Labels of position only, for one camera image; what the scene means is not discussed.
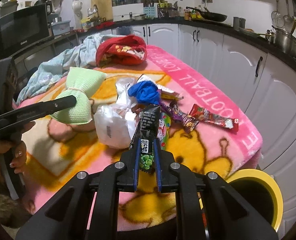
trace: black countertop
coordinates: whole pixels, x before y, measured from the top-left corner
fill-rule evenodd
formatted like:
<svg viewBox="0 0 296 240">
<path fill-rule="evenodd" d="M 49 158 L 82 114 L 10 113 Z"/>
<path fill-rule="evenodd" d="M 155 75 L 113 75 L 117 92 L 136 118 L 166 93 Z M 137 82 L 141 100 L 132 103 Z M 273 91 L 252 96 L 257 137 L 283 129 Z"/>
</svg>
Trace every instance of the black countertop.
<svg viewBox="0 0 296 240">
<path fill-rule="evenodd" d="M 209 21 L 192 22 L 192 21 L 176 20 L 176 19 L 153 19 L 153 20 L 146 19 L 146 20 L 139 20 L 139 21 L 126 20 L 126 21 L 115 22 L 113 25 L 100 30 L 96 30 L 96 29 L 89 30 L 89 32 L 93 32 L 93 31 L 99 32 L 102 30 L 114 29 L 121 26 L 165 24 L 165 23 L 189 25 L 193 27 L 205 28 L 205 29 L 213 30 L 219 33 L 226 34 L 228 36 L 231 36 L 233 38 L 246 42 L 260 49 L 263 52 L 266 52 L 275 56 L 276 58 L 281 60 L 283 63 L 288 65 L 290 68 L 292 68 L 296 72 L 296 58 L 293 58 L 288 54 L 283 53 L 279 48 L 277 48 L 273 44 L 269 44 L 264 38 L 255 38 L 247 34 L 238 32 L 228 25 L 224 25 L 216 22 L 209 22 Z"/>
</svg>

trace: wooden cutting board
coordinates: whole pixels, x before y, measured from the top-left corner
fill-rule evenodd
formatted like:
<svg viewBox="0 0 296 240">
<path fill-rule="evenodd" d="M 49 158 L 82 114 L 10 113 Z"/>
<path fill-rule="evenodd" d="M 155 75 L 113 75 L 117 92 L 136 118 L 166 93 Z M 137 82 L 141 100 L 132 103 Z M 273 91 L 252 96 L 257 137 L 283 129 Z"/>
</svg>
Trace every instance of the wooden cutting board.
<svg viewBox="0 0 296 240">
<path fill-rule="evenodd" d="M 106 18 L 107 21 L 113 20 L 112 0 L 91 0 L 91 8 L 97 5 L 100 18 Z"/>
</svg>

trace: human hand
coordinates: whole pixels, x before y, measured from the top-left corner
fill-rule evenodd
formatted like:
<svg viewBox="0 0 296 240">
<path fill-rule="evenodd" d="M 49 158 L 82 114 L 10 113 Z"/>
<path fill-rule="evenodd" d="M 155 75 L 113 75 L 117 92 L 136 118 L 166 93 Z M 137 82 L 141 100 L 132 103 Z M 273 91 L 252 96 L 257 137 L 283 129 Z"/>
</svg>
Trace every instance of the human hand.
<svg viewBox="0 0 296 240">
<path fill-rule="evenodd" d="M 25 133 L 29 131 L 34 125 L 35 125 L 35 122 L 30 122 L 26 124 L 24 126 L 24 129 L 21 132 Z M 16 146 L 16 143 L 0 140 L 0 154 L 6 153 L 12 147 L 15 147 L 15 150 L 14 150 L 15 157 L 13 158 L 10 164 L 10 167 L 15 169 L 14 173 L 21 173 L 24 171 L 26 161 L 27 161 L 27 147 L 23 141 L 21 141 Z M 4 178 L 2 177 L 1 172 L 0 172 L 0 182 L 4 182 Z"/>
</svg>

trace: crumpled plastic bag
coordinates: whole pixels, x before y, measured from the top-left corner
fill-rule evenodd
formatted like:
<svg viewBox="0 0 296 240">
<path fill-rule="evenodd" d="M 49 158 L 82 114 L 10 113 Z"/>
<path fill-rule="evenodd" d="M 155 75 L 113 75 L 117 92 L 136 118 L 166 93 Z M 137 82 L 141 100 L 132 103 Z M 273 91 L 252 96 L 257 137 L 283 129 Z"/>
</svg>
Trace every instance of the crumpled plastic bag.
<svg viewBox="0 0 296 240">
<path fill-rule="evenodd" d="M 99 106 L 94 114 L 99 142 L 111 148 L 128 148 L 136 130 L 137 114 L 131 109 L 138 103 L 128 96 L 128 89 L 136 82 L 135 78 L 120 78 L 115 84 L 118 93 L 116 103 Z"/>
</svg>

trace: metal bolt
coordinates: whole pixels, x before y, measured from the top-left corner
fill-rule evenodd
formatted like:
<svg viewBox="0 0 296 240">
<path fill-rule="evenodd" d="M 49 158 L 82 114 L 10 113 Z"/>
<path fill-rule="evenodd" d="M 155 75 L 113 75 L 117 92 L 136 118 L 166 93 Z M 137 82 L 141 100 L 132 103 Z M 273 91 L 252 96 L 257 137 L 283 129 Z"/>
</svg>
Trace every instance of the metal bolt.
<svg viewBox="0 0 296 240">
<path fill-rule="evenodd" d="M 170 167 L 173 168 L 174 170 L 176 170 L 176 169 L 180 168 L 180 164 L 179 163 L 171 163 Z"/>
<path fill-rule="evenodd" d="M 208 177 L 210 179 L 217 179 L 218 178 L 218 174 L 212 171 L 212 172 L 209 172 L 208 173 Z"/>
<path fill-rule="evenodd" d="M 115 163 L 115 167 L 117 169 L 122 169 L 124 167 L 124 163 L 123 162 L 117 162 L 117 163 Z"/>
<path fill-rule="evenodd" d="M 86 176 L 87 176 L 87 173 L 85 173 L 84 171 L 78 172 L 77 174 L 78 179 L 84 179 Z"/>
</svg>

